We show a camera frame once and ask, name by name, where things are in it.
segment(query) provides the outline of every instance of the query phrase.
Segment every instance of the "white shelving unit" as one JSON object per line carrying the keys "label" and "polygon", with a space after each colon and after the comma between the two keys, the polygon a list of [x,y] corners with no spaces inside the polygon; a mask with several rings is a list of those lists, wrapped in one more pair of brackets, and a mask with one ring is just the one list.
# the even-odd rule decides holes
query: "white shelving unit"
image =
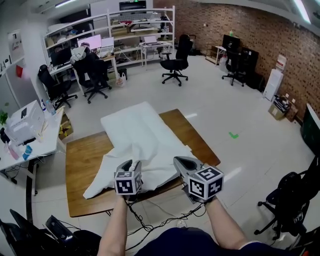
{"label": "white shelving unit", "polygon": [[[160,19],[152,19],[149,18],[147,21],[139,21],[142,20],[140,19],[134,19],[134,17],[138,17],[139,15],[141,16],[147,16],[147,17],[152,17],[152,15],[158,15],[161,14],[162,16],[165,16],[167,18],[167,20],[160,20]],[[153,28],[154,30],[145,30],[145,31],[135,31],[135,32],[128,32],[127,35],[126,34],[121,34],[121,35],[113,35],[113,33],[116,33],[115,30],[116,29],[122,29],[122,28],[126,28],[127,25],[124,23],[121,23],[120,20],[124,21],[125,19],[121,19],[121,18],[129,18],[127,20],[130,20],[130,18],[132,17],[131,21],[132,23],[130,24],[130,26],[132,25],[145,25],[148,26],[150,25],[151,28]],[[59,42],[55,41],[55,39],[57,38],[57,36],[61,36],[63,34],[68,34],[68,32],[66,32],[66,30],[68,30],[68,28],[72,28],[72,26],[75,25],[80,25],[81,23],[87,23],[90,21],[94,21],[94,20],[105,20],[105,25],[102,27],[97,27],[94,29],[91,29],[89,31],[83,31],[82,33],[79,34],[75,34],[73,36],[69,36],[64,40],[61,40]],[[117,19],[119,20],[119,24],[114,24]],[[158,28],[160,24],[165,24],[166,26],[168,26],[169,31],[165,32],[165,31],[159,31],[160,29]],[[161,39],[165,39],[167,42],[172,43],[172,48],[174,47],[175,44],[175,6],[173,6],[172,8],[151,8],[151,9],[134,9],[134,10],[123,10],[123,11],[118,11],[118,12],[109,12],[109,10],[107,11],[107,13],[104,14],[100,14],[100,15],[96,15],[96,16],[91,16],[91,17],[87,17],[81,20],[77,20],[75,22],[66,24],[62,27],[60,27],[59,29],[55,29],[54,31],[51,31],[47,34],[45,34],[42,37],[42,48],[44,51],[44,55],[46,58],[46,62],[47,65],[50,65],[50,54],[53,52],[53,50],[55,49],[55,47],[61,46],[62,48],[64,47],[77,47],[76,46],[76,39],[83,37],[85,35],[91,36],[91,35],[98,35],[100,33],[103,33],[103,37],[105,38],[105,35],[108,35],[107,37],[114,37],[114,42],[115,42],[115,48],[117,47],[117,43],[119,41],[123,41],[123,40],[133,40],[136,38],[143,38],[145,36],[156,36],[156,37],[162,37]],[[47,38],[51,38],[53,40],[53,44],[52,45],[47,45],[46,43],[46,39]],[[124,53],[129,53],[130,52],[134,52],[134,51],[140,51],[141,48],[138,47],[137,44],[135,45],[126,45],[128,48],[123,48],[122,50],[116,48],[114,51],[114,54],[120,55],[120,54],[124,54]],[[141,56],[141,52],[137,52],[137,57],[140,58]],[[137,64],[137,63],[141,63],[142,60],[138,59],[135,60],[133,59],[132,61],[128,61],[128,62],[124,62],[124,63],[119,63],[116,66],[117,67],[122,67],[122,66],[126,66],[126,65],[130,65],[130,64]]]}

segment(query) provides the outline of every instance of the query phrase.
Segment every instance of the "poster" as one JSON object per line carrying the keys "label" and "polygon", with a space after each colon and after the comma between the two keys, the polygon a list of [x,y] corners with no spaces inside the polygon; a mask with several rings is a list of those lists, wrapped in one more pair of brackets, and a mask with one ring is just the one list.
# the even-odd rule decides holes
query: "poster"
{"label": "poster", "polygon": [[25,55],[20,30],[15,30],[9,33],[8,42],[12,62],[15,62]]}

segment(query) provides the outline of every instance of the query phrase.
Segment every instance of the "white floor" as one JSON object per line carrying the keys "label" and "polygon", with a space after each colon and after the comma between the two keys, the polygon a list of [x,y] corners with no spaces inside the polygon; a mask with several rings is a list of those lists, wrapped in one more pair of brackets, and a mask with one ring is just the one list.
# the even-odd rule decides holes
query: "white floor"
{"label": "white floor", "polygon": [[[143,101],[148,101],[158,113],[179,109],[189,116],[189,122],[221,160],[218,167],[225,174],[225,185],[218,197],[227,211],[249,239],[271,244],[272,231],[254,235],[255,229],[261,229],[272,218],[264,207],[257,207],[257,202],[264,201],[285,174],[299,173],[309,167],[314,155],[301,138],[300,126],[286,119],[276,121],[268,113],[270,102],[263,99],[261,93],[238,83],[231,86],[227,79],[221,79],[223,73],[202,56],[189,57],[189,68],[183,71],[189,76],[189,81],[182,81],[182,87],[178,87],[175,80],[162,84],[163,72],[165,70],[159,63],[148,65],[147,71],[140,66],[131,67],[128,68],[126,87],[106,91],[108,99],[97,95],[89,105],[86,98],[79,95],[71,102],[72,108],[66,108],[74,133],[64,142],[101,132],[100,118]],[[233,139],[229,132],[238,134],[238,138]],[[59,220],[102,235],[109,219],[106,213],[69,217],[65,156],[56,154],[45,161],[46,164],[42,164],[37,172],[38,195],[32,203],[35,225],[41,228],[54,215]],[[196,207],[177,188],[134,206],[145,224],[157,225],[172,217],[155,204],[175,216]],[[304,222],[308,230],[320,225],[317,217],[319,208],[320,196],[317,196],[311,201]],[[189,227],[199,227],[212,234],[207,214],[191,216],[186,222]],[[175,225],[173,221],[155,230],[128,253],[134,254],[148,241]],[[133,231],[138,227],[139,223],[129,213],[128,229]],[[139,242],[145,234],[141,230],[129,236],[127,248]],[[292,239],[284,234],[274,246],[285,248]]]}

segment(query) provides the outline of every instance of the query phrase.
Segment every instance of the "brick wall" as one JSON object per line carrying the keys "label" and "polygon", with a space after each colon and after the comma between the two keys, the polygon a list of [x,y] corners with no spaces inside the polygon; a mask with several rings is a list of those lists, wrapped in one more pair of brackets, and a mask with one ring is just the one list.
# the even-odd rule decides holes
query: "brick wall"
{"label": "brick wall", "polygon": [[198,3],[190,0],[153,0],[154,8],[176,6],[176,38],[196,35],[196,47],[222,45],[223,35],[232,30],[241,44],[259,52],[256,72],[268,81],[279,54],[287,57],[281,94],[296,99],[298,117],[303,119],[309,103],[320,116],[320,37],[296,28],[287,19],[249,7]]}

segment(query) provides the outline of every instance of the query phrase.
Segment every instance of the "printer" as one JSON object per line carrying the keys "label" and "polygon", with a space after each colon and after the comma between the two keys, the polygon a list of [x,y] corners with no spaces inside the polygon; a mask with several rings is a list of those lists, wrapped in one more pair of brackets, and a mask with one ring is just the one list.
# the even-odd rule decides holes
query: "printer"
{"label": "printer", "polygon": [[16,145],[35,138],[41,134],[45,123],[45,114],[37,100],[13,113],[7,121],[5,134]]}

